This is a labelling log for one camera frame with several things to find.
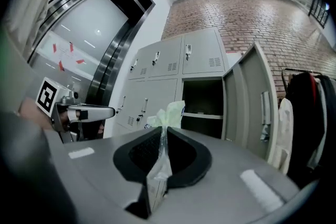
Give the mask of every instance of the locker vent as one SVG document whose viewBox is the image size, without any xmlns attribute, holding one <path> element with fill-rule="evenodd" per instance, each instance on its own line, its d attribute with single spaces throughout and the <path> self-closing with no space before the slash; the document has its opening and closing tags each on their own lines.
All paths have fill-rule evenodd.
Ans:
<svg viewBox="0 0 336 224">
<path fill-rule="evenodd" d="M 220 67 L 222 63 L 219 58 L 209 58 L 209 65 L 211 67 Z"/>
<path fill-rule="evenodd" d="M 127 124 L 130 125 L 130 126 L 133 126 L 133 122 L 134 122 L 134 118 L 128 117 Z"/>
<path fill-rule="evenodd" d="M 177 68 L 177 62 L 170 63 L 170 64 L 168 65 L 168 71 L 176 70 L 176 68 Z"/>
<path fill-rule="evenodd" d="M 147 68 L 141 69 L 140 75 L 145 75 L 147 72 Z"/>
</svg>

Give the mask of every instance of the person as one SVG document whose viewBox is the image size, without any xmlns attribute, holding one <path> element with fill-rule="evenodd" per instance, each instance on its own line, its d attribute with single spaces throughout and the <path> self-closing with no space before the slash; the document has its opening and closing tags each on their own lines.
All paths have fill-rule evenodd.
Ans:
<svg viewBox="0 0 336 224">
<path fill-rule="evenodd" d="M 52 129 L 49 118 L 25 92 L 34 71 L 27 64 L 39 27 L 47 15 L 48 0 L 10 0 L 0 29 L 0 80 L 2 110 L 15 111 L 44 129 Z M 64 124 L 67 116 L 61 115 Z"/>
</svg>

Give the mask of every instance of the red brick wall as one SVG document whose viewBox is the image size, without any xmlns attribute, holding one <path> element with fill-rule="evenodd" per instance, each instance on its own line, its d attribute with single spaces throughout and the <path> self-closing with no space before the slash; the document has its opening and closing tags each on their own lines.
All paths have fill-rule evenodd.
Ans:
<svg viewBox="0 0 336 224">
<path fill-rule="evenodd" d="M 281 97 L 284 67 L 336 78 L 336 53 L 313 20 L 287 0 L 179 0 L 170 10 L 162 39 L 217 27 L 227 52 L 246 51 L 257 40 Z"/>
</svg>

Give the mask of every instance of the open locker door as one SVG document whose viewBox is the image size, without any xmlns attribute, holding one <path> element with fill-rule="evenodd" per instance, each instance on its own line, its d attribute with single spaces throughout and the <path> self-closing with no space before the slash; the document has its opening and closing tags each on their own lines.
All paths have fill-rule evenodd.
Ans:
<svg viewBox="0 0 336 224">
<path fill-rule="evenodd" d="M 276 88 L 258 43 L 223 76 L 225 140 L 246 148 L 268 163 L 278 132 Z"/>
</svg>

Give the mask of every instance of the clothes rack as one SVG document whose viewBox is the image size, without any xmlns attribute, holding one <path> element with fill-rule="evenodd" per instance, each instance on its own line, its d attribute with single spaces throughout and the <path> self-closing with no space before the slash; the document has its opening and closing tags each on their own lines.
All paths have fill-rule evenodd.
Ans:
<svg viewBox="0 0 336 224">
<path fill-rule="evenodd" d="M 282 82 L 284 83 L 283 86 L 285 86 L 285 91 L 286 91 L 286 94 L 288 93 L 288 87 L 287 87 L 287 83 L 286 83 L 286 80 L 285 80 L 285 75 L 284 75 L 284 71 L 297 71 L 297 72 L 308 72 L 308 73 L 313 73 L 313 74 L 319 74 L 319 75 L 323 75 L 322 73 L 320 72 L 316 72 L 316 71 L 313 71 L 313 70 L 306 70 L 306 69 L 300 69 L 300 68 L 283 68 L 283 70 L 281 71 L 281 77 L 282 77 Z"/>
</svg>

